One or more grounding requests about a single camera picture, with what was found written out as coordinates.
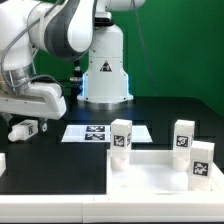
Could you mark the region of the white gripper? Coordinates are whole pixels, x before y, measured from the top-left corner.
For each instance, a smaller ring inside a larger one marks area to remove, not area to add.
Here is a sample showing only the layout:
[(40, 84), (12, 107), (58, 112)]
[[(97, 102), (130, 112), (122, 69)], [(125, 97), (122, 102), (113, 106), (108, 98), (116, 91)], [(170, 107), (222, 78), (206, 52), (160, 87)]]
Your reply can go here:
[(39, 131), (46, 132), (46, 119), (58, 120), (65, 112), (66, 103), (62, 90), (55, 83), (32, 84), (19, 96), (0, 91), (0, 116), (7, 125), (10, 125), (13, 118), (11, 114), (38, 117)]

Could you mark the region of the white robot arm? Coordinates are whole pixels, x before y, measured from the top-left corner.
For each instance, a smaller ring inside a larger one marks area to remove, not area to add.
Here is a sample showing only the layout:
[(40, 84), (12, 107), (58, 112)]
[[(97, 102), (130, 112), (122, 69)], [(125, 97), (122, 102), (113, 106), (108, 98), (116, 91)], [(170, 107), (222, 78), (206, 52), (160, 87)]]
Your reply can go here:
[(41, 129), (66, 112), (63, 87), (50, 75), (37, 75), (34, 52), (62, 60), (89, 56), (78, 101), (117, 108), (133, 100), (123, 69), (123, 33), (113, 11), (135, 10), (146, 0), (0, 0), (0, 117), (35, 117)]

